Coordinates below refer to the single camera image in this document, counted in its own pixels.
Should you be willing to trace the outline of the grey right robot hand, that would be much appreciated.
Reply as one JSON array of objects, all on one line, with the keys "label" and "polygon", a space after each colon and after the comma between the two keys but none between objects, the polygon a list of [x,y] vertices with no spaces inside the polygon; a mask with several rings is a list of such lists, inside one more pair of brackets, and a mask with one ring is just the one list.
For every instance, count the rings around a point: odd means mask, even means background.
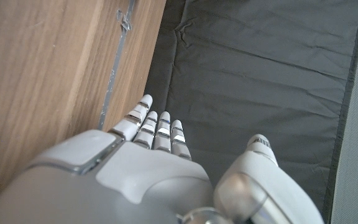
[{"label": "grey right robot hand", "polygon": [[212,185],[182,123],[145,95],[112,129],[41,153],[0,194],[0,223],[322,223],[256,134]]}]

